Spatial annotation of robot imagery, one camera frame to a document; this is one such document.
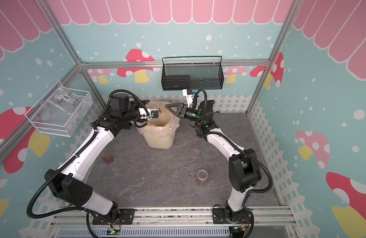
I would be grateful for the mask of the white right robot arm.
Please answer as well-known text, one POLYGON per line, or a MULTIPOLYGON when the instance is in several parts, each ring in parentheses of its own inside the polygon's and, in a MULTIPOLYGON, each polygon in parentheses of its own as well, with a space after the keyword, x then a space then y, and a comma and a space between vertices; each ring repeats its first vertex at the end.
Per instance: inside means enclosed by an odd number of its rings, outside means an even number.
POLYGON ((165 108, 178 118, 196 121, 204 118, 199 128, 205 134, 207 142, 215 146, 229 162, 229 181, 231 195, 224 208, 213 208, 214 223, 246 223, 251 220, 245 202, 250 192, 262 179, 260 166, 255 161, 253 149, 244 149, 226 137, 213 120, 214 100, 202 101, 198 109, 190 108, 184 103, 168 104, 165 108))

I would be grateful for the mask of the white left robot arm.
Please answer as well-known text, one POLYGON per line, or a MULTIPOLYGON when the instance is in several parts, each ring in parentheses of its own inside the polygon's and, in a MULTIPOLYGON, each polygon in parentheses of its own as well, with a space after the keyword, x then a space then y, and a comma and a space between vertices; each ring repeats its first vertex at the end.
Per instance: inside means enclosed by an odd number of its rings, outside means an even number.
POLYGON ((45 174, 53 196, 71 204, 74 210, 86 211, 108 223, 116 222, 120 218, 117 203, 98 194, 84 180, 94 161, 121 130, 144 127, 150 119, 158 118, 160 111, 147 109, 148 103, 126 90, 112 94, 78 150, 56 171, 45 174))

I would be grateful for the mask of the clear jar lid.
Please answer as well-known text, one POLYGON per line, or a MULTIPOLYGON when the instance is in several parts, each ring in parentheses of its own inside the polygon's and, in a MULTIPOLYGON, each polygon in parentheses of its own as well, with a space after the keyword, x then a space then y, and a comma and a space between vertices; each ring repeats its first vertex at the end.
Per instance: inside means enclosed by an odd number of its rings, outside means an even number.
POLYGON ((199 149, 194 148, 190 151, 190 154, 192 157, 198 158, 198 157, 200 157, 201 152, 199 149))

